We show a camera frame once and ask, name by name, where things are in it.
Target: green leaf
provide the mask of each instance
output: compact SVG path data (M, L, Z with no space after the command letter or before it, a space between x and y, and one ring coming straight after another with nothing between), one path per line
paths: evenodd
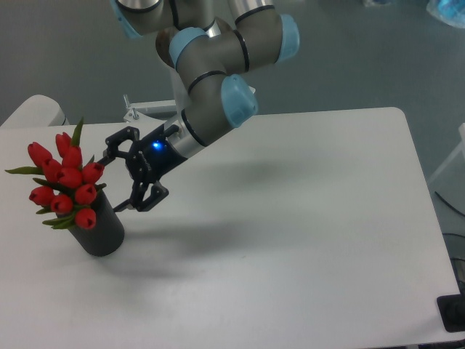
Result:
M74 223L74 220L72 220L71 222L63 222L60 224L53 225L52 229L69 229L74 227L75 225L76 224Z
M87 164L91 164L92 162L94 162L94 160L95 160L95 155L92 155L92 157L90 158Z
M12 175L44 175L44 171L40 167L24 166L17 169L5 169L5 172Z
M61 185L59 183L51 183L48 180L43 180L42 178L33 178L33 181L39 185L50 187L53 190L58 190L59 192L64 193L68 196L72 196L74 193L73 189L65 187L64 185Z
M36 214L46 214L46 213L51 213L52 210L50 207L44 207L43 209L40 209L36 212Z
M77 210L90 209L90 205L74 205L74 208L77 209Z
M71 138L71 146L73 147L78 147L81 142L82 125L84 125L84 118L80 120L74 129L73 137Z
M74 221L74 214L72 214L70 216L66 216L66 217L54 218L53 220L45 220L45 221L42 222L42 224L45 224L45 225L57 225L57 224L61 224L61 223L64 223L64 222L70 222L70 221Z

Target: gray robot arm segment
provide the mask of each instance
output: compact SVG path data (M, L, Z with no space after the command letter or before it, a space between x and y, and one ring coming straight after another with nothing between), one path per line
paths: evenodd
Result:
M204 30L214 23L213 0L111 0L140 35L174 26Z
M266 1L243 14L236 11L239 17L237 30L233 32L209 38L188 28L178 33L171 43L171 58L192 100L183 110L182 118L202 147L212 144L257 112L250 92L238 90L239 86L242 89L246 86L241 77L231 78L230 75L278 61L283 48L283 21L270 3ZM235 84L232 88L235 94L225 97L228 79L232 79L228 83ZM225 110L225 103L230 102L228 98L242 99L247 110L228 114Z
M163 175L257 113L255 96L238 74L293 57L299 31L291 16L275 11L272 0L229 0L236 29L212 37L205 30L215 28L213 0L111 1L131 37L173 25L180 30L169 54L191 103L141 140L131 127L110 136L100 161L125 159L134 180L118 211L147 211L168 195L159 183ZM118 147L126 139L133 144L122 152Z

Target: blue led light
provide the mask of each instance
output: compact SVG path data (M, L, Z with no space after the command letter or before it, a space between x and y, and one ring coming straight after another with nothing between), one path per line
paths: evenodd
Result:
M161 144L160 142L154 142L152 146L155 148L156 151L159 151L162 149L163 144Z

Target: artificial tulip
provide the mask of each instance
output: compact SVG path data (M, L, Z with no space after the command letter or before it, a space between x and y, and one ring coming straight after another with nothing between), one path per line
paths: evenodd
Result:
M81 149L79 147L69 147L61 164L63 167L80 167L82 165Z
M50 209L58 214L68 214L73 211L73 200L65 194L57 195L50 203Z
M97 216L93 209L81 209L74 217L74 223L83 229L92 229L97 222Z
M31 191L29 200L33 201L36 205L39 206L49 206L54 197L55 194L51 188L38 187Z
M63 158L70 148L71 137L68 133L63 132L61 135L55 136L55 142L57 143L58 153Z
M95 184L103 175L105 167L97 162L87 164L82 169L82 178L85 183Z
M65 187L76 189L82 184L81 171L74 168L63 167L57 175L58 183Z
M52 154L37 142L28 145L28 153L37 167L42 166L44 161L52 158Z
M58 173L62 169L61 164L55 159L48 159L42 163L42 169L46 180L50 183L58 183Z
M97 191L93 184L84 184L74 194L74 200L80 205L90 205L96 197Z

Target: black cable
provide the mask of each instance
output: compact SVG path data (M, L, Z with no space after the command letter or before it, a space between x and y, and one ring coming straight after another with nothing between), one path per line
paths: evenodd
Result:
M462 217L465 217L465 213L463 212L460 212L458 211L454 206L452 206L451 204L449 204L437 191L434 192L437 197L439 198L439 200L441 200L444 205L446 205L447 207L449 207L450 209L452 209L456 214L459 214L461 215Z
M458 236L460 238L465 238L465 235L457 234L457 233L442 233L443 235L452 235L452 236Z

